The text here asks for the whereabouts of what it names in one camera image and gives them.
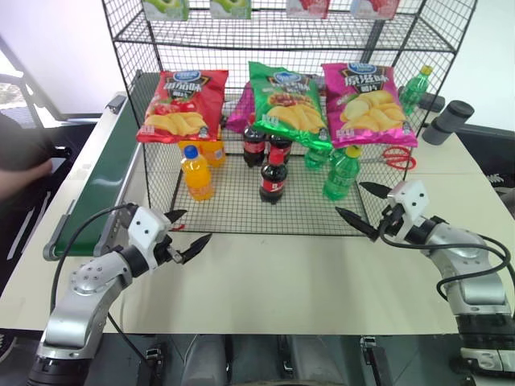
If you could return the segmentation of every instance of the cola bottle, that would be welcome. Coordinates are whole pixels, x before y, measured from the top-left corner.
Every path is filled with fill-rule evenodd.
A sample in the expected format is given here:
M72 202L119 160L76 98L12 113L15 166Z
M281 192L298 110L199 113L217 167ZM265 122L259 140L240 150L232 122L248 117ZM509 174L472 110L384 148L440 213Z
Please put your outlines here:
M252 128L253 119L249 119L249 124L243 132L243 159L248 167L260 166L265 159L265 140L266 135L261 131Z
M288 169L284 165L284 156L281 150L272 149L268 157L268 163L261 168L261 186L259 195L261 201L276 204L284 192L284 182L288 175Z
M284 156L284 163L288 163L291 152L291 141L289 139L270 135L270 152L272 152L272 149L280 150Z

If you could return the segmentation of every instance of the orange juice bottle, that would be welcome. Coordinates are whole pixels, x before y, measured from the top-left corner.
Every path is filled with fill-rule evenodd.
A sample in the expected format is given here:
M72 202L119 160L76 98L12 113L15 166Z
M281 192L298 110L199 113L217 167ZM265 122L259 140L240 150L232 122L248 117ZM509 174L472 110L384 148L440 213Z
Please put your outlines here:
M184 148L186 146L193 145L197 149L200 150L200 153L202 154L202 142L201 141L179 141L177 142L177 146L180 149L180 153L184 156Z
M218 140L216 142L204 141L200 145L202 155L206 157L209 165L214 167L222 166L225 162L224 143L221 141L221 131L218 128Z
M184 158L181 161L187 189L193 199L202 201L210 199L214 194L211 184L211 172L208 161L199 154L198 149L189 145L184 148Z

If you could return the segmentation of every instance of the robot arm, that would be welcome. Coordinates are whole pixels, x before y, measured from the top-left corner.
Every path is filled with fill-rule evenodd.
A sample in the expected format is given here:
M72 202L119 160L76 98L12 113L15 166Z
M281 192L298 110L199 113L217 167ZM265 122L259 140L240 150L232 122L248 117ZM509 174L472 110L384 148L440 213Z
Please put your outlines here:
M118 295L146 271L168 261L184 264L196 256L211 235L195 241L183 253L171 247L171 222L185 211L166 216L133 207L128 227L129 247L116 248L83 264L70 277L66 294L51 313L28 385L82 385L97 352L108 311Z
M515 322L504 286L495 272L497 268L493 269L488 261L487 249L491 248L486 246L483 237L458 229L439 217L423 217L428 199L419 181L401 182L392 190L374 183L361 185L388 200L379 229L363 222L356 214L337 208L340 215L372 240L380 236L387 244L399 248L420 249L431 259L446 279L446 295L442 295L448 300L458 324L463 340L463 361L476 374L515 377ZM393 241L385 235L392 236ZM458 245L450 248L448 244ZM471 277L454 280L462 275Z

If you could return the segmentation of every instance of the white wall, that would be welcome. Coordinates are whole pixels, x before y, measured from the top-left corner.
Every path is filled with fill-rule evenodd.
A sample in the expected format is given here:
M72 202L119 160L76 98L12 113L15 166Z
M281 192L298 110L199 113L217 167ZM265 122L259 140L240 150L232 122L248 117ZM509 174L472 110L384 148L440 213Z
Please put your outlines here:
M123 89L100 0L1 3L0 35L63 113L100 112ZM476 109L468 123L515 130L514 25L514 0L479 0L442 90Z
M0 36L63 114L124 87L100 0L0 0Z
M514 0L478 1L440 94L474 107L469 124L515 131Z

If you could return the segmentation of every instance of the blue bottle cap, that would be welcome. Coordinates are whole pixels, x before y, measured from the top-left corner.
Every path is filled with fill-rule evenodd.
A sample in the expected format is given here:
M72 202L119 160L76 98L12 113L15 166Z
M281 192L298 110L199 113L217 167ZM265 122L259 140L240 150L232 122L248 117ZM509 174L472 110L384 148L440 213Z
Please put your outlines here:
M188 145L184 148L184 157L188 159L197 158L199 156L199 151L196 146Z

